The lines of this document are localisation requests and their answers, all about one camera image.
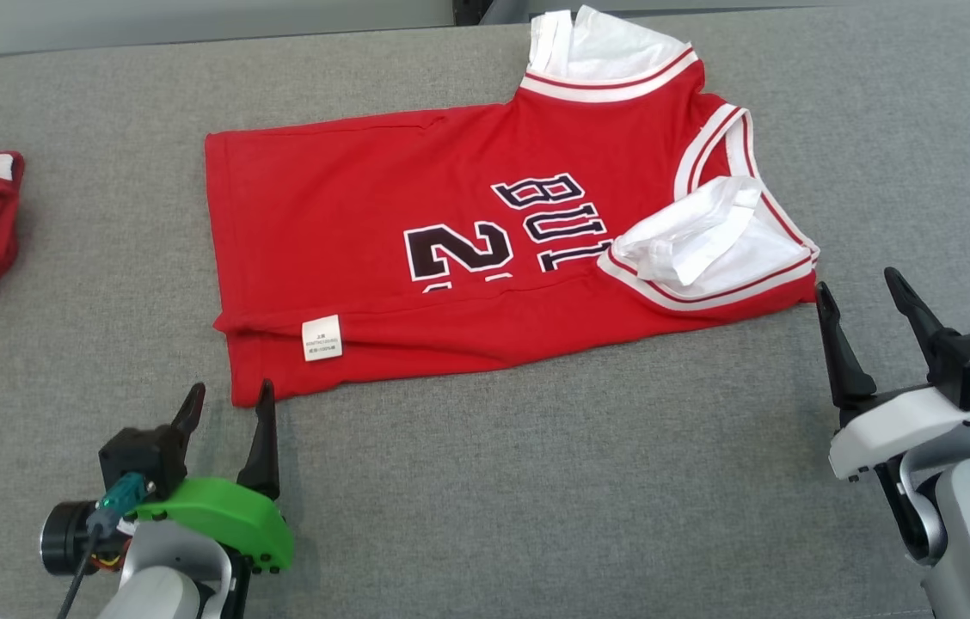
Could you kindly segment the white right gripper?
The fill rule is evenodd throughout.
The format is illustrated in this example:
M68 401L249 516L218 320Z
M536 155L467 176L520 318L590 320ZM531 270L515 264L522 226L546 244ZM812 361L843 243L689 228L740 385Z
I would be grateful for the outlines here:
M928 365L926 380L936 383L940 368L936 342L945 327L897 267L886 267L883 273L895 309L909 322ZM840 325L838 302L826 282L818 282L815 296L832 404L839 410L860 410L875 396L875 380L859 364ZM863 468L929 443L969 420L970 411L961 410L934 387L901 393L838 431L828 450L832 474L838 479L851 478Z

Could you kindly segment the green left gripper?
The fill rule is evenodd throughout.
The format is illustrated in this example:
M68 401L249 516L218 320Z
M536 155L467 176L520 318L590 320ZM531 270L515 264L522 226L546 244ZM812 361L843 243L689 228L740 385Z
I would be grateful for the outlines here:
M201 420L206 385L196 383L182 401L171 426L191 436ZM262 381L255 407L257 423L248 461L236 482L221 477L189 477L165 500L142 503L134 512L138 529L147 524L178 524L240 552L262 571L282 572L295 561L295 536L282 517L279 438L273 381Z

